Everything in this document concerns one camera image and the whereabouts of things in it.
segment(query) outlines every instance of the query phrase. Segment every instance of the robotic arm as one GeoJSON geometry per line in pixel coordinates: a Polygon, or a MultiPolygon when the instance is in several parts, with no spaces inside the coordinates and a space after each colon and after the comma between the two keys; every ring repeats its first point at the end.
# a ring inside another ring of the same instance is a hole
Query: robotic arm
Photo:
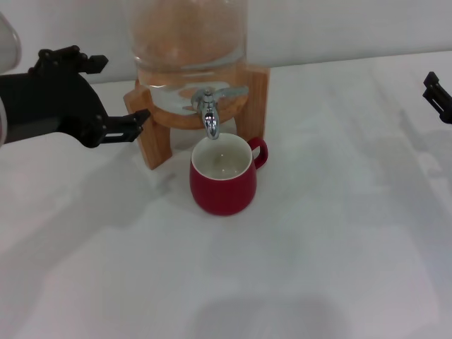
{"type": "MultiPolygon", "coordinates": [[[[77,46],[43,49],[27,73],[0,76],[0,146],[61,132],[87,148],[134,141],[150,116],[148,110],[109,117],[99,97],[80,73],[100,73],[105,56],[89,57],[77,46]]],[[[0,14],[0,73],[20,61],[20,42],[0,14]]]]}

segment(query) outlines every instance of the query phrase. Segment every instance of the water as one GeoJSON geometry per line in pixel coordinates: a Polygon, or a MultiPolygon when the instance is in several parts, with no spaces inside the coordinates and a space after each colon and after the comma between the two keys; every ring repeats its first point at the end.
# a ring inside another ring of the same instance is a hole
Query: water
{"type": "Polygon", "coordinates": [[[249,166],[249,154],[231,145],[218,146],[200,153],[196,168],[212,179],[231,179],[249,166]]]}
{"type": "Polygon", "coordinates": [[[156,106],[193,114],[190,93],[245,84],[246,0],[133,0],[129,6],[138,79],[156,106]]]}

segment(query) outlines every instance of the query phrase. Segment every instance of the faucet handle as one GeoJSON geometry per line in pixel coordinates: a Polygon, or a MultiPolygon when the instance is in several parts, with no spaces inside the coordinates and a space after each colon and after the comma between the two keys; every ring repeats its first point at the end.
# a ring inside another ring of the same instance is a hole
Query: faucet handle
{"type": "Polygon", "coordinates": [[[214,93],[207,88],[201,88],[191,97],[191,106],[197,110],[201,101],[204,101],[206,104],[211,102],[216,103],[223,97],[240,97],[242,95],[247,95],[248,93],[249,89],[246,86],[223,88],[214,93]]]}
{"type": "Polygon", "coordinates": [[[213,99],[218,101],[222,97],[241,97],[242,95],[248,95],[248,93],[249,89],[247,86],[223,88],[213,93],[213,99]]]}
{"type": "Polygon", "coordinates": [[[195,92],[195,94],[191,97],[191,106],[198,110],[199,105],[201,104],[201,101],[206,101],[208,97],[212,97],[212,92],[207,88],[201,88],[195,92]]]}

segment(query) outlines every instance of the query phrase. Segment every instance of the white wall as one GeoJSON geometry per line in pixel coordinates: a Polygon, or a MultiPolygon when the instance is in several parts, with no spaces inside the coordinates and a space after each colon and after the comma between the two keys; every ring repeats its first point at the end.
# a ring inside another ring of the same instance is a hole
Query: white wall
{"type": "MultiPolygon", "coordinates": [[[[249,61],[270,66],[452,49],[451,0],[249,0],[249,61]]],[[[1,0],[23,42],[110,59],[96,81],[134,77],[119,0],[1,0]]]]}

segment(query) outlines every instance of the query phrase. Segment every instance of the mug handle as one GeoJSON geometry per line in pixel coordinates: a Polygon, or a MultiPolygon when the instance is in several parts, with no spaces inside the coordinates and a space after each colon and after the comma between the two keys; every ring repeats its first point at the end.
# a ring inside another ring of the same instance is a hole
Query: mug handle
{"type": "Polygon", "coordinates": [[[248,141],[249,147],[251,147],[251,150],[255,150],[256,148],[260,147],[261,152],[259,155],[254,159],[254,164],[256,164],[256,169],[258,170],[264,164],[267,162],[268,159],[268,147],[266,142],[262,138],[253,138],[250,141],[248,141]]]}

